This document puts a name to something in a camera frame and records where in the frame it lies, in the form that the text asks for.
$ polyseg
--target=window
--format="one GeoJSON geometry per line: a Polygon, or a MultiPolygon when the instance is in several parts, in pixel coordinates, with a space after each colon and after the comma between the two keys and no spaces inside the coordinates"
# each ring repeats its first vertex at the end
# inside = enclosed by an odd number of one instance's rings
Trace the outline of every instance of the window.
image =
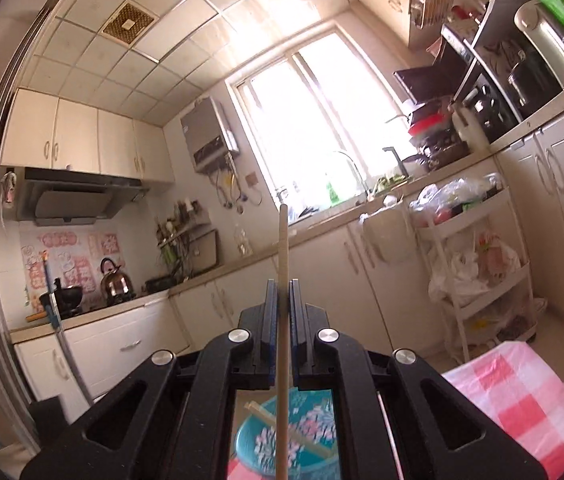
{"type": "Polygon", "coordinates": [[[372,187],[415,153],[386,87],[338,32],[330,32],[237,86],[261,169],[289,221],[372,187]]]}

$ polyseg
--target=kettle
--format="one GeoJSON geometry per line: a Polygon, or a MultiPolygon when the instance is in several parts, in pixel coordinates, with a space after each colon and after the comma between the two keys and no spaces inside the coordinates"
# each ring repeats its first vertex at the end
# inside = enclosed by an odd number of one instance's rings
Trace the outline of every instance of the kettle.
{"type": "Polygon", "coordinates": [[[131,279],[127,274],[120,270],[120,266],[116,265],[111,258],[102,258],[100,270],[102,274],[104,274],[104,277],[100,282],[100,288],[102,290],[102,294],[106,296],[109,304],[117,303],[122,297],[128,297],[133,294],[133,284],[131,283],[131,279]],[[109,270],[108,272],[104,270],[104,264],[106,262],[113,265],[113,270],[109,270]]]}

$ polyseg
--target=tiled ceiling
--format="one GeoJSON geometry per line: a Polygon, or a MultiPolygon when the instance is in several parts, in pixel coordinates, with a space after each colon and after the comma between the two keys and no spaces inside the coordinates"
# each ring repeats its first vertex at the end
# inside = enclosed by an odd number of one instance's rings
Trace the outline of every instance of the tiled ceiling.
{"type": "Polygon", "coordinates": [[[131,48],[100,34],[126,1],[62,1],[22,85],[164,126],[239,65],[352,0],[130,0],[158,16],[131,48]]]}

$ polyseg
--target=ceiling vent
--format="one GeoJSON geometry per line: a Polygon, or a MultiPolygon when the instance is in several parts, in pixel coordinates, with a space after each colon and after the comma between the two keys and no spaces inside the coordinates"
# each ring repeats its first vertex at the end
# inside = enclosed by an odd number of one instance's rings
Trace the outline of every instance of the ceiling vent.
{"type": "Polygon", "coordinates": [[[127,0],[107,20],[100,33],[118,43],[131,46],[157,18],[148,10],[127,0]]]}

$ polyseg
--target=metal screw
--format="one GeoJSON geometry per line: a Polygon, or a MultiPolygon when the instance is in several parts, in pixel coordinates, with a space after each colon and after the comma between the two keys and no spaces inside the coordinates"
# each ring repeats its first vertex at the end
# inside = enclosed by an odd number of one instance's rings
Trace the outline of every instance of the metal screw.
{"type": "Polygon", "coordinates": [[[403,365],[412,365],[417,360],[417,356],[412,350],[402,349],[396,352],[395,359],[398,360],[398,363],[402,363],[403,365]]]}
{"type": "Polygon", "coordinates": [[[158,350],[151,356],[154,365],[167,365],[173,361],[173,354],[168,350],[158,350]]]}
{"type": "Polygon", "coordinates": [[[234,343],[243,343],[249,337],[251,337],[251,334],[248,330],[244,330],[243,328],[236,328],[229,332],[229,340],[234,343]]]}
{"type": "Polygon", "coordinates": [[[324,343],[332,343],[337,341],[339,334],[337,330],[333,330],[332,328],[323,328],[318,332],[318,337],[321,341],[324,341],[324,343]]]}

